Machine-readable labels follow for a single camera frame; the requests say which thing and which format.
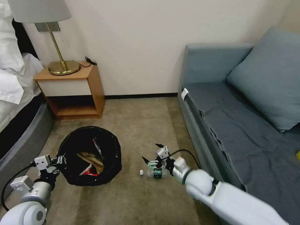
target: nightstand shelf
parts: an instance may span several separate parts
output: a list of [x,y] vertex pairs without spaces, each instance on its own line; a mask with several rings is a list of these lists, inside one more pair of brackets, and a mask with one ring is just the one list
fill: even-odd
[[97,66],[66,76],[51,75],[45,68],[34,79],[58,120],[101,117],[105,99]]

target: white wall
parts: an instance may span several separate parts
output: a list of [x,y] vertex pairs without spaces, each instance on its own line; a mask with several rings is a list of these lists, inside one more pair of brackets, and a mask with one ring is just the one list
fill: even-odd
[[[99,65],[106,95],[177,92],[187,43],[255,42],[290,0],[66,0],[59,23],[65,59]],[[40,59],[58,60],[47,33],[25,28]]]
[[286,11],[280,27],[289,31],[300,33],[300,0],[292,0]]

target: green bottle label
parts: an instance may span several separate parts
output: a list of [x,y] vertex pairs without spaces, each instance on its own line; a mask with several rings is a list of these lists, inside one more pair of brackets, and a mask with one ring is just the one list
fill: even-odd
[[155,179],[160,179],[160,178],[162,178],[163,177],[163,170],[162,169],[154,169],[153,170],[153,177],[155,178]]

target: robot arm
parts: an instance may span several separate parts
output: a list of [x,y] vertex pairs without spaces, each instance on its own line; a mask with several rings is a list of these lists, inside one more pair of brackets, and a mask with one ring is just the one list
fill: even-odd
[[59,175],[56,168],[61,158],[50,160],[49,155],[35,158],[40,178],[34,182],[28,176],[17,177],[10,186],[21,195],[21,204],[10,209],[1,219],[0,225],[42,225],[51,203],[51,191]]
[[232,225],[288,225],[269,204],[231,184],[216,181],[202,169],[191,170],[181,157],[174,162],[173,174],[185,184],[187,193]]

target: tag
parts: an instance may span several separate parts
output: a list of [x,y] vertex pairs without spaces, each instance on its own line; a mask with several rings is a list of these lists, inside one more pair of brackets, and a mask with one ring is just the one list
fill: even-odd
[[182,93],[181,93],[181,98],[184,101],[184,98],[186,97],[186,95],[188,94],[188,90],[185,88],[183,89]]

